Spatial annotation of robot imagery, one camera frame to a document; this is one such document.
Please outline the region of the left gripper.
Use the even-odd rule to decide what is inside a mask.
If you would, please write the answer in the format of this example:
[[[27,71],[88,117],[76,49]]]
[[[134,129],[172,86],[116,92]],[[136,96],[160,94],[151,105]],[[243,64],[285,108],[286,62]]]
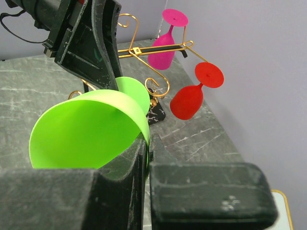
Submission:
[[[69,73],[99,89],[117,90],[122,76],[117,48],[121,5],[115,0],[7,0],[21,7],[38,29],[49,31],[44,53]]]

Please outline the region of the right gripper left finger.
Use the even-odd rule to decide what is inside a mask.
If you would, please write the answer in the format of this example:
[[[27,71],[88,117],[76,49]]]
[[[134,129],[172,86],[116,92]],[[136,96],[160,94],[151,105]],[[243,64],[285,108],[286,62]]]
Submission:
[[[0,227],[140,230],[145,180],[143,138],[97,170],[1,170]]]

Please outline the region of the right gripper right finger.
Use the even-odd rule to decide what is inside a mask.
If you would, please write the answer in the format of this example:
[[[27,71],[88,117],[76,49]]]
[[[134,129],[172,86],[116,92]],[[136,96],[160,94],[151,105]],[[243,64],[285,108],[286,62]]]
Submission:
[[[182,162],[150,137],[154,230],[264,230],[278,218],[262,170],[247,162]]]

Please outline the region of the green plastic wine glass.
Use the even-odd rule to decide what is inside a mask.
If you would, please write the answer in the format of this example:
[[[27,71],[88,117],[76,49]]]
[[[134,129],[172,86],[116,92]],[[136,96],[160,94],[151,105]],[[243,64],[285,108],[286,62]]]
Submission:
[[[79,94],[46,110],[29,139],[35,169],[98,169],[129,148],[137,137],[150,141],[146,115],[150,97],[131,77],[118,77],[117,90]]]

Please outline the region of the pink plastic wine glass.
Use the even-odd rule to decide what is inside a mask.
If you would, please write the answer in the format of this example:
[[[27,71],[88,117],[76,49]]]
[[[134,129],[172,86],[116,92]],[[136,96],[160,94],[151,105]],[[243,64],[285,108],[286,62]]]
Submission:
[[[184,27],[188,24],[187,16],[176,9],[165,9],[162,13],[163,19],[170,24],[168,32],[153,43],[153,46],[174,45],[175,41],[172,37],[172,31],[175,27]],[[171,66],[175,51],[150,54],[148,56],[149,64],[158,70],[166,70]]]

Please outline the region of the red plastic wine glass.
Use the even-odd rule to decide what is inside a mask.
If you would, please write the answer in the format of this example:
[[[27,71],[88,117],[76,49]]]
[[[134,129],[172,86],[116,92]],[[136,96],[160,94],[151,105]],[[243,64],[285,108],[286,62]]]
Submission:
[[[197,64],[195,76],[200,83],[183,87],[170,102],[170,110],[178,119],[189,120],[197,113],[203,102],[203,86],[219,88],[224,83],[222,71],[209,62]]]

